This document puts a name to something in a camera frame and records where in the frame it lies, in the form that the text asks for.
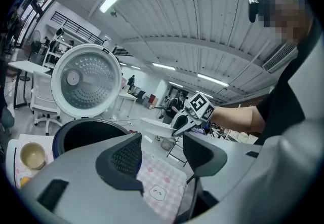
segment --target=rice cooker inner lid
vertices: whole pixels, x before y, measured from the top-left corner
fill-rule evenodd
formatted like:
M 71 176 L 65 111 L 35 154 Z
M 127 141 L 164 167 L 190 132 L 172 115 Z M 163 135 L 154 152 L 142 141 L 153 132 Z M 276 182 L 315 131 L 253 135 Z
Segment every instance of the rice cooker inner lid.
M 51 78 L 56 104 L 74 118 L 103 113 L 117 98 L 121 84 L 116 57 L 96 44 L 78 45 L 65 52 Z

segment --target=beige bowl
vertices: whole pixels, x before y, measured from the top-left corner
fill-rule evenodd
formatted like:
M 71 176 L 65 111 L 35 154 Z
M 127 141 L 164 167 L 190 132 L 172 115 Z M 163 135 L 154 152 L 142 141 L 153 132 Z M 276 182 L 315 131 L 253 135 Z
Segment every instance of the beige bowl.
M 21 148 L 20 160 L 27 167 L 40 170 L 45 165 L 44 148 L 37 143 L 28 143 Z

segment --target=pink checkered cloth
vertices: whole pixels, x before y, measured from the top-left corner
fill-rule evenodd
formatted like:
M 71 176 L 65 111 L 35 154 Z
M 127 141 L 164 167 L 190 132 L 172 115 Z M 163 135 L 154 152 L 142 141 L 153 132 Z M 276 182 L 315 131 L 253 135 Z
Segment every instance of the pink checkered cloth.
M 172 223 L 186 189 L 187 175 L 155 155 L 145 151 L 142 155 L 137 179 L 144 186 L 143 199 L 166 223 Z

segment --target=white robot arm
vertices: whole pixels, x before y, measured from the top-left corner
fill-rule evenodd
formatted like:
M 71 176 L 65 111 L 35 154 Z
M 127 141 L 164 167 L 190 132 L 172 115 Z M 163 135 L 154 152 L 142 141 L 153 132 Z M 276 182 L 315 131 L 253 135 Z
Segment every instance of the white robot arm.
M 194 126 L 199 126 L 203 121 L 209 121 L 214 108 L 203 94 L 197 93 L 172 120 L 171 127 L 176 129 L 172 135 L 179 136 Z

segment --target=white chair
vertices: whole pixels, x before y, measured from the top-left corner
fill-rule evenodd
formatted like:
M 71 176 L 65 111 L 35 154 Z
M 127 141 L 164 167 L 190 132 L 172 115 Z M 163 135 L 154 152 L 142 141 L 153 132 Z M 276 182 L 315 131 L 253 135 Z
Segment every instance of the white chair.
M 34 113 L 34 124 L 37 126 L 39 122 L 45 121 L 45 135 L 49 136 L 50 122 L 62 127 L 62 123 L 56 120 L 56 118 L 60 118 L 61 110 L 53 99 L 51 91 L 51 76 L 46 73 L 34 71 L 33 77 L 34 88 L 31 90 L 30 109 Z M 46 116 L 38 118 L 39 113 Z

